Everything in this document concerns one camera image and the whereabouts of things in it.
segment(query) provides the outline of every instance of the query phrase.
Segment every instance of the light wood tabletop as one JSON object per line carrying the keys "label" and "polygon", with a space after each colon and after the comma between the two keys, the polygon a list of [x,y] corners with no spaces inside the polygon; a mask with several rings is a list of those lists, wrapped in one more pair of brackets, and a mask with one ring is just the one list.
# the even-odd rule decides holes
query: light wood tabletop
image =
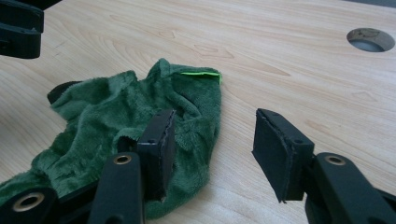
{"label": "light wood tabletop", "polygon": [[64,0],[45,11],[41,56],[0,56],[0,182],[65,128],[47,93],[71,80],[135,70],[160,58],[223,74],[210,182],[148,223],[307,223],[304,202],[278,203],[251,154],[257,108],[307,135],[315,153],[348,157],[396,194],[396,49],[367,52],[356,28],[396,37],[396,8],[335,0]]}

